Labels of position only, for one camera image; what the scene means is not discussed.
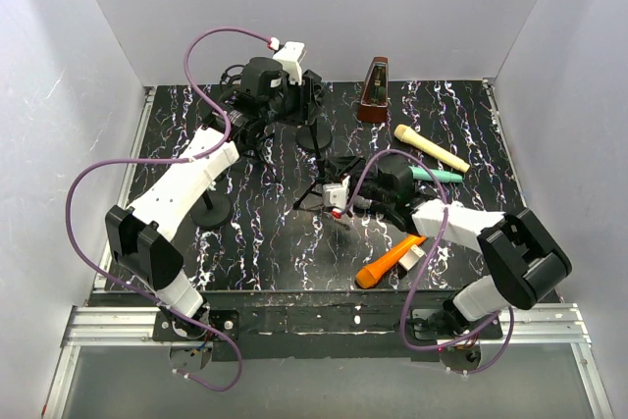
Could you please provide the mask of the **tripod shock-mount mic stand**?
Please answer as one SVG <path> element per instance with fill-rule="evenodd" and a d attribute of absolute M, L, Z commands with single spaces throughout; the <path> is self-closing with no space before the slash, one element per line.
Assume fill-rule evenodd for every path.
<path fill-rule="evenodd" d="M 262 155 L 265 143 L 273 139 L 275 133 L 265 133 L 267 125 L 261 117 L 239 111 L 236 107 L 236 90 L 241 81 L 243 68 L 242 64 L 234 64 L 223 71 L 219 81 L 221 91 L 219 102 L 231 122 L 230 138 L 235 143 L 239 155 L 262 163 L 276 182 L 278 178 L 272 164 Z"/>

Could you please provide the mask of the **green microphone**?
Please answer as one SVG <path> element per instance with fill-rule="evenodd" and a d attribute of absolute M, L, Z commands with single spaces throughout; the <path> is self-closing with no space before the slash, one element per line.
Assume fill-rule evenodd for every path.
<path fill-rule="evenodd" d="M 413 179 L 416 181 L 427 181 L 427 182 L 439 182 L 439 183 L 461 183 L 463 181 L 463 177 L 456 173 L 441 171 L 441 170 L 430 170 L 426 171 L 421 167 L 410 166 L 409 167 Z"/>

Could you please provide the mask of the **orange microphone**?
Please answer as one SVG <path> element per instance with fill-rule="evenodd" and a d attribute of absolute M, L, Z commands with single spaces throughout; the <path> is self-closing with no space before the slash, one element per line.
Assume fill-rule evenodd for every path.
<path fill-rule="evenodd" d="M 424 236 L 408 236 L 375 262 L 371 262 L 362 267 L 355 276 L 357 285 L 363 289 L 373 288 L 386 272 L 391 270 L 395 265 L 398 265 L 399 258 L 403 256 L 413 244 L 417 244 L 421 247 L 426 240 Z"/>

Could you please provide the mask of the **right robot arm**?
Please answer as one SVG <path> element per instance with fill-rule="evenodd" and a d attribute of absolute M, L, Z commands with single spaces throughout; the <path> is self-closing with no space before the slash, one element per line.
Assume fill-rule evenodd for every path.
<path fill-rule="evenodd" d="M 409 235 L 452 242 L 483 257 L 488 275 L 447 299 L 427 328 L 466 338 L 503 308 L 531 309 L 571 274 L 568 256 L 531 209 L 484 211 L 427 196 L 415 186 L 414 161 L 392 149 L 371 159 L 331 158 L 323 202 L 337 218 L 353 209 L 380 214 Z"/>

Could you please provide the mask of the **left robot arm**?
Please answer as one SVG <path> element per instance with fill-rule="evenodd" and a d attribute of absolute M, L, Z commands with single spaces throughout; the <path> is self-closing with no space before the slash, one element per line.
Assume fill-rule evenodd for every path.
<path fill-rule="evenodd" d="M 308 128 L 308 150 L 318 152 L 317 115 L 322 80 L 303 70 L 303 44 L 287 42 L 270 57 L 254 57 L 235 76 L 224 74 L 218 110 L 211 113 L 163 176 L 127 207 L 113 206 L 105 226 L 112 258 L 178 311 L 175 328 L 199 340 L 209 327 L 202 295 L 183 271 L 173 240 L 185 217 L 212 230 L 231 217 L 232 203 L 213 190 L 216 179 L 243 156 L 259 157 L 274 123 Z"/>

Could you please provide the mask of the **short round-base mic stand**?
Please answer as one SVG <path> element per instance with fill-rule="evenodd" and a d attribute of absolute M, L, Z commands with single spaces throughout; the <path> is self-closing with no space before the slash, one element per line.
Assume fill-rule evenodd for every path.
<path fill-rule="evenodd" d="M 224 226 L 232 217 L 233 204 L 218 191 L 205 190 L 190 209 L 192 222 L 201 230 L 212 231 Z"/>

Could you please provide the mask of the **tripod stand for green mic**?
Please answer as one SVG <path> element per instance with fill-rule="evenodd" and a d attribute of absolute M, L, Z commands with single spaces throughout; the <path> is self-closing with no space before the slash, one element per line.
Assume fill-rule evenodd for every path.
<path fill-rule="evenodd" d="M 307 127 L 310 127 L 310 130 L 314 131 L 314 130 L 316 130 L 316 123 L 317 123 L 317 119 L 315 119 L 315 121 L 314 121 L 314 123 L 312 125 L 308 125 Z M 317 142 L 315 142 L 314 157 L 315 157 L 315 165 L 316 165 L 317 173 L 316 173 L 312 183 L 310 184 L 310 186 L 307 187 L 304 190 L 304 192 L 299 197 L 296 198 L 296 200 L 292 204 L 292 209 L 295 210 L 295 211 L 301 210 L 302 209 L 301 205 L 304 202 L 304 200 L 308 196 L 314 195 L 314 196 L 316 196 L 316 197 L 321 199 L 321 203 L 322 203 L 323 209 L 328 211 L 331 214 L 330 210 L 323 206 L 322 186 L 325 183 L 340 183 L 342 179 L 330 179 L 328 177 L 328 158 L 329 157 L 325 157 L 323 155 L 322 151 L 320 151 L 319 148 L 318 148 L 318 143 Z M 351 217 L 352 216 L 352 210 L 350 208 L 345 208 L 345 210 L 342 212 L 342 216 L 344 214 L 347 214 L 349 217 Z"/>

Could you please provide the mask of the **black silver-mesh microphone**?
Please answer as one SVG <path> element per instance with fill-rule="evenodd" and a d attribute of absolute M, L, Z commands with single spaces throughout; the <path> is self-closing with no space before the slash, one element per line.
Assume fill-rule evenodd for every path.
<path fill-rule="evenodd" d="M 392 203 L 357 196 L 353 207 L 364 214 L 379 217 L 386 224 L 406 232 L 406 220 Z"/>

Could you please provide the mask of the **cream microphone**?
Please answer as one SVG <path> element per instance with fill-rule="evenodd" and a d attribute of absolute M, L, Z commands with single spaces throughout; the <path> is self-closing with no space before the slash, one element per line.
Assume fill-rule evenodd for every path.
<path fill-rule="evenodd" d="M 406 125 L 398 125 L 393 135 L 401 142 L 405 144 L 409 144 L 416 149 L 422 151 L 423 153 L 428 154 L 429 156 L 437 159 L 443 164 L 448 165 L 452 169 L 459 171 L 461 173 L 466 173 L 470 169 L 470 165 L 466 163 L 464 160 L 458 158 L 451 152 L 445 150 L 444 148 L 436 145 L 431 140 L 426 137 L 420 135 L 414 129 Z"/>

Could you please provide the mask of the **round-base stand for cream mic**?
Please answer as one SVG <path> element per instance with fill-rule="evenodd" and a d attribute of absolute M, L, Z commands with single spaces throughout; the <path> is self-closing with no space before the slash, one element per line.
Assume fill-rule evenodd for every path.
<path fill-rule="evenodd" d="M 314 131 L 311 131 L 310 127 L 299 128 L 295 133 L 295 141 L 306 152 L 315 151 L 315 142 L 318 143 L 320 151 L 326 150 L 333 142 L 331 125 L 323 119 L 318 119 Z"/>

